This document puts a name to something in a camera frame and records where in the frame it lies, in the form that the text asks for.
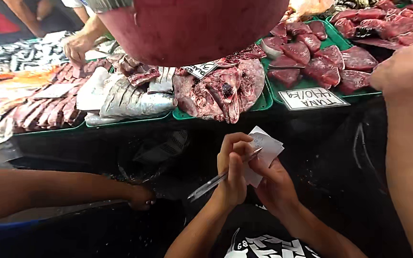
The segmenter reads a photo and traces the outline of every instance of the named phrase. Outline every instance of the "tuna price label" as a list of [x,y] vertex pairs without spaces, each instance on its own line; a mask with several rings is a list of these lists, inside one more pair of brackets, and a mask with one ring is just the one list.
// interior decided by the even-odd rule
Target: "tuna price label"
[[203,64],[196,64],[196,65],[189,65],[189,66],[183,66],[186,71],[188,71],[190,74],[194,75],[197,79],[202,79],[209,73],[211,73],[214,69],[216,69],[217,64],[213,61],[206,62]]
[[321,87],[303,90],[279,91],[278,93],[290,111],[350,105],[345,100]]

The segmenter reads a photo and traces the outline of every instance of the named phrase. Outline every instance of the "red bowl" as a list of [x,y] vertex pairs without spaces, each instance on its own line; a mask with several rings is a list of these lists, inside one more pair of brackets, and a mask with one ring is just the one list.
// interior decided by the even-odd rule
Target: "red bowl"
[[216,60],[265,36],[289,0],[134,0],[98,16],[123,49],[151,65]]

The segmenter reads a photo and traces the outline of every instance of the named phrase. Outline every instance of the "receipt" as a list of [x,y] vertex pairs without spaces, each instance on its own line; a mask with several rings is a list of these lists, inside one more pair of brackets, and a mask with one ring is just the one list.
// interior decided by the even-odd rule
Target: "receipt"
[[[257,157],[267,167],[269,167],[272,161],[284,150],[283,143],[270,137],[266,132],[259,128],[259,126],[255,126],[249,133],[249,136],[253,138],[253,141],[250,142],[253,149],[262,147],[262,150]],[[255,188],[258,187],[262,180],[262,176],[255,173],[249,167],[248,163],[245,164],[244,178],[247,185],[251,184]]]

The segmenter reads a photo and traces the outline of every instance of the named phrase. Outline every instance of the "human hand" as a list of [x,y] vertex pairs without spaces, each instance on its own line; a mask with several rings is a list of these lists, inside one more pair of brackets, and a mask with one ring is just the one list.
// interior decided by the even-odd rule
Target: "human hand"
[[273,216],[282,220],[288,212],[297,210],[299,199],[294,184],[277,157],[268,168],[259,159],[251,160],[249,166],[254,172],[263,176],[255,191],[262,204]]
[[148,210],[156,202],[155,194],[141,185],[129,185],[131,189],[126,192],[126,198],[132,209],[138,211]]
[[93,47],[94,42],[94,39],[79,32],[62,41],[63,52],[65,52],[66,57],[71,61],[71,64],[74,67],[80,68],[85,64],[85,52]]
[[222,174],[228,170],[229,173],[228,177],[218,185],[211,198],[222,210],[231,211],[245,200],[246,182],[240,156],[252,152],[248,144],[252,140],[251,136],[244,133],[228,134],[224,137],[221,151],[217,155],[217,172]]
[[413,44],[396,50],[389,59],[379,64],[370,84],[384,96],[413,94]]

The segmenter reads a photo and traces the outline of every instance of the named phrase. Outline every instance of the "black t-shirt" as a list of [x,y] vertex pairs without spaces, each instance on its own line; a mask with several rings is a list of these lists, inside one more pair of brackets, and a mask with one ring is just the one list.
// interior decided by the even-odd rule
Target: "black t-shirt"
[[301,240],[291,237],[265,207],[238,205],[227,217],[212,249],[215,258],[319,258]]

